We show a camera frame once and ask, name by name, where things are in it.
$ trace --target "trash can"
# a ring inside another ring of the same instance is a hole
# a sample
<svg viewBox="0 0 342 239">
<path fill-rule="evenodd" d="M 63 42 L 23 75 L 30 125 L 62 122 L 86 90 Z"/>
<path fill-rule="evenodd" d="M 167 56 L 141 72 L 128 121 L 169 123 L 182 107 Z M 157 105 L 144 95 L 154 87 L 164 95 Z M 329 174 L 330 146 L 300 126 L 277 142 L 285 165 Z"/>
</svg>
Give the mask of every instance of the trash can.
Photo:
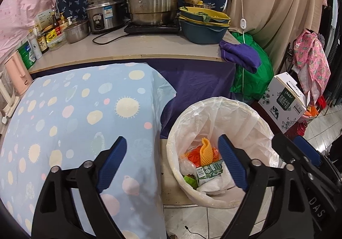
<svg viewBox="0 0 342 239">
<path fill-rule="evenodd" d="M 218 138 L 226 134 L 233 145 L 245 150 L 251 159 L 277 167 L 279 155 L 272 149 L 273 133 L 268 124 L 243 102 L 212 97 L 188 107 L 176 120 L 167 141 L 167 157 L 172 172 L 186 195 L 197 205 L 217 209 L 238 207 L 244 192 L 234 187 L 224 194 L 208 196 L 194 190 L 180 173 L 178 158 L 207 137 L 218 148 Z"/>
</svg>

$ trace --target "screw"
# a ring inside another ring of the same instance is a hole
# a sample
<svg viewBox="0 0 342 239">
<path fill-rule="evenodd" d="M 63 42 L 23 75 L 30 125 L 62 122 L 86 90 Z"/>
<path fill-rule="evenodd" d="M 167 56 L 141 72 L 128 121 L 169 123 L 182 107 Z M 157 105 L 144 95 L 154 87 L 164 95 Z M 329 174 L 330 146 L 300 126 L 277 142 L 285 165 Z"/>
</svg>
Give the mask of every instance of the screw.
<svg viewBox="0 0 342 239">
<path fill-rule="evenodd" d="M 261 166 L 261 161 L 258 159 L 253 159 L 252 160 L 252 165 L 256 166 L 256 167 L 260 167 Z"/>
<path fill-rule="evenodd" d="M 84 167 L 91 167 L 92 165 L 93 165 L 93 161 L 90 161 L 90 160 L 85 161 L 85 162 L 83 163 L 83 166 L 84 166 Z"/>
<path fill-rule="evenodd" d="M 287 164 L 287 165 L 286 165 L 286 169 L 287 169 L 288 171 L 292 172 L 292 171 L 295 169 L 295 167 L 292 166 L 291 164 Z"/>
<path fill-rule="evenodd" d="M 51 168 L 51 172 L 58 172 L 59 171 L 59 167 L 58 166 L 54 166 Z"/>
</svg>

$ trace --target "rice cooker control panel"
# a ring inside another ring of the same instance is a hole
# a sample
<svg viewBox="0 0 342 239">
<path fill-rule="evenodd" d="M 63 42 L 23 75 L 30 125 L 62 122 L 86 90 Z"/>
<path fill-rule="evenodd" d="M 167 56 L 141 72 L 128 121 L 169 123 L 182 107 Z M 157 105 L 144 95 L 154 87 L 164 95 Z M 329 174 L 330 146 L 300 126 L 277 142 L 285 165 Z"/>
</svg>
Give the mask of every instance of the rice cooker control panel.
<svg viewBox="0 0 342 239">
<path fill-rule="evenodd" d="M 103 21 L 103 15 L 101 13 L 95 14 L 93 16 L 93 23 L 95 30 L 103 30 L 105 28 L 105 24 Z"/>
</svg>

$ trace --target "polka dot tablecloth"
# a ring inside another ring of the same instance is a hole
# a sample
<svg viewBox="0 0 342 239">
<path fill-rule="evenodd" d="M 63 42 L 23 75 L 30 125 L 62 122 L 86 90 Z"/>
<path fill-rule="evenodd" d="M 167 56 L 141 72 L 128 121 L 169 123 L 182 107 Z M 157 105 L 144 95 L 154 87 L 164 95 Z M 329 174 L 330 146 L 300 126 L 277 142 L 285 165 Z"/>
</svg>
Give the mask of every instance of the polka dot tablecloth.
<svg viewBox="0 0 342 239">
<path fill-rule="evenodd" d="M 126 238 L 165 238 L 160 197 L 160 116 L 175 90 L 143 63 L 82 68 L 33 82 L 9 124 L 0 153 L 0 197 L 31 234 L 40 190 L 54 165 L 79 167 L 118 136 L 127 153 L 101 198 Z M 76 209 L 94 234 L 77 189 Z"/>
</svg>

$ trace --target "blue gripper pad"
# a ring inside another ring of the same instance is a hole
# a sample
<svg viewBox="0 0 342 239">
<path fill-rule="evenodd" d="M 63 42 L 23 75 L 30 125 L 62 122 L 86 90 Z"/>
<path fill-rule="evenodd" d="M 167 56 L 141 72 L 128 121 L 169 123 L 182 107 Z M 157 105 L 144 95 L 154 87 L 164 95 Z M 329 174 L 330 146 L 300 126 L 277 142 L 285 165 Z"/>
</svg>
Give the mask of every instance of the blue gripper pad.
<svg viewBox="0 0 342 239">
<path fill-rule="evenodd" d="M 119 141 L 116 141 L 115 144 L 115 148 L 108 155 L 108 158 L 99 170 L 96 185 L 98 193 L 102 193 L 103 190 L 108 189 L 111 185 L 111 182 L 126 154 L 127 142 L 123 137 L 121 137 Z"/>
<path fill-rule="evenodd" d="M 244 192 L 248 190 L 247 173 L 223 135 L 218 138 L 218 151 L 225 162 L 235 185 Z"/>
<path fill-rule="evenodd" d="M 293 143 L 304 153 L 304 155 L 311 160 L 311 163 L 315 167 L 319 167 L 321 164 L 319 153 L 307 142 L 303 137 L 297 136 L 293 140 Z"/>
</svg>

